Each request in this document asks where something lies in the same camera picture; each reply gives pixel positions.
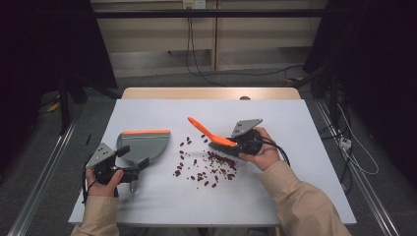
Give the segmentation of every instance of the person's right hand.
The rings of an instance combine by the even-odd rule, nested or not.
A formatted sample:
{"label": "person's right hand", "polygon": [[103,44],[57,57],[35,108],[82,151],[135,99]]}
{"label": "person's right hand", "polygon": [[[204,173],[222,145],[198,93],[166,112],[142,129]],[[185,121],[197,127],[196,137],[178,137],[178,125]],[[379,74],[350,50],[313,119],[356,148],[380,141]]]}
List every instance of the person's right hand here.
{"label": "person's right hand", "polygon": [[117,170],[107,185],[99,184],[91,169],[86,169],[86,179],[89,185],[89,196],[113,197],[114,190],[123,177],[123,170]]}
{"label": "person's right hand", "polygon": [[[273,139],[270,137],[270,135],[264,128],[255,127],[254,129],[260,132],[261,137],[265,137],[273,141]],[[258,166],[258,168],[260,168],[263,171],[268,169],[274,163],[280,161],[277,148],[266,144],[263,144],[260,152],[258,152],[258,154],[256,155],[239,153],[239,157],[246,161],[254,163],[256,166]]]}

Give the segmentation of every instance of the white tabletop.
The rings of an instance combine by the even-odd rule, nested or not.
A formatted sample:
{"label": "white tabletop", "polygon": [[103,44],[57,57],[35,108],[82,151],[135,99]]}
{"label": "white tabletop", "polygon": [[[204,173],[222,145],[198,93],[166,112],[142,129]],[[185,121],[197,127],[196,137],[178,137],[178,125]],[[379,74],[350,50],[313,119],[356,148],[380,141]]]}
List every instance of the white tabletop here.
{"label": "white tabletop", "polygon": [[[263,119],[259,126],[268,130],[284,148],[297,176],[324,190],[335,205],[343,223],[356,223],[353,212],[315,128],[304,100],[118,100],[102,141],[116,149],[118,135],[126,130],[168,129],[166,150],[141,175],[139,190],[129,192],[120,184],[118,223],[139,226],[275,226],[279,224],[275,205],[261,184],[261,171],[252,163],[238,160],[233,180],[214,174],[205,181],[190,179],[208,170],[204,162],[210,148],[201,133],[187,120],[192,116],[213,133],[230,137],[239,120]],[[193,142],[180,147],[189,137]],[[179,151],[187,152],[180,158]],[[126,163],[118,158],[119,166]],[[182,174],[173,176],[179,162]],[[82,196],[74,206],[71,223],[83,219]]]}

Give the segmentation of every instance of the sleeve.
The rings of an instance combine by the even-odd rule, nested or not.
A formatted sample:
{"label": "sleeve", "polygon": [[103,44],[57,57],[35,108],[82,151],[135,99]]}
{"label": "sleeve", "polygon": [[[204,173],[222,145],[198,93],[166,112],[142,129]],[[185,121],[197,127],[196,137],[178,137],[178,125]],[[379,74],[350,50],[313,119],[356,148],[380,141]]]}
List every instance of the sleeve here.
{"label": "sleeve", "polygon": [[83,223],[74,227],[71,235],[119,235],[116,224],[119,199],[89,196]]}
{"label": "sleeve", "polygon": [[261,175],[288,235],[350,235],[328,196],[279,161]]}

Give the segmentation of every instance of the table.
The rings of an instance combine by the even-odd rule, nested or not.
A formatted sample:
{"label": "table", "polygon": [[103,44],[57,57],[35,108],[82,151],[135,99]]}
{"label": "table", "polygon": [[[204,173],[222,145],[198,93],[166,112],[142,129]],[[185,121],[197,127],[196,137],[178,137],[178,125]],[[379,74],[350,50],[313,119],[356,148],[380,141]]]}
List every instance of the table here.
{"label": "table", "polygon": [[[263,100],[237,100],[241,96]],[[221,100],[209,99],[213,97],[221,97]],[[254,114],[261,114],[262,117],[253,117]],[[169,128],[171,137],[163,155],[141,177],[138,193],[130,194],[126,184],[119,186],[119,223],[151,227],[269,227],[279,224],[274,202],[260,183],[261,171],[252,163],[240,161],[236,178],[233,181],[221,180],[216,188],[205,188],[204,185],[186,179],[204,170],[204,164],[196,168],[192,161],[198,155],[201,157],[203,148],[209,148],[198,139],[201,133],[186,121],[188,115],[198,120],[201,118],[203,124],[221,136],[227,136],[237,119],[265,118],[262,126],[285,149],[291,167],[299,178],[308,180],[328,194],[342,222],[356,222],[307,106],[295,89],[128,88],[123,99],[116,103],[102,141],[115,148],[121,131],[138,127],[154,129],[155,126]],[[181,149],[186,150],[191,157],[180,160],[179,144],[185,141],[187,135],[192,138],[193,144],[185,147],[187,149]],[[122,166],[123,160],[118,160],[116,163]],[[179,161],[191,169],[182,176],[172,176]],[[80,222],[83,212],[84,207],[79,199],[70,222]]]}
{"label": "table", "polygon": [[123,99],[301,99],[295,88],[126,88]]}

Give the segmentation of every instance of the black curtain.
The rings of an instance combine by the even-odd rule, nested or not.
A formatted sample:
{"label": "black curtain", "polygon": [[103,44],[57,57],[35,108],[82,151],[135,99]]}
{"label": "black curtain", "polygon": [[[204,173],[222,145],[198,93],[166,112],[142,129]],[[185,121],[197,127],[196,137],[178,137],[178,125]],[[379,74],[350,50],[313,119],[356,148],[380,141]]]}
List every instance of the black curtain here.
{"label": "black curtain", "polygon": [[0,3],[1,169],[35,125],[40,97],[77,74],[104,88],[117,88],[89,0],[8,0]]}
{"label": "black curtain", "polygon": [[[417,187],[417,3],[364,0],[362,4],[366,11],[335,65],[337,80],[392,163]],[[343,24],[325,21],[320,28],[305,66],[310,71],[331,50],[323,50],[323,45],[334,42]]]}

